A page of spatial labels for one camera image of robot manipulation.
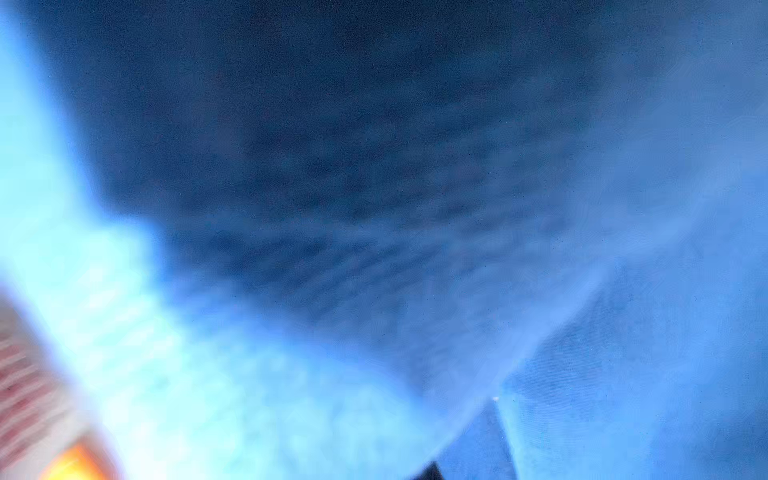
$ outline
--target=orange light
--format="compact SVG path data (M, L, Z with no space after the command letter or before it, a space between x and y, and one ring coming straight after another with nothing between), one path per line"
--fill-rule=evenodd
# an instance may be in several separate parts
M76 445L60 455L40 480L107 480L91 453Z

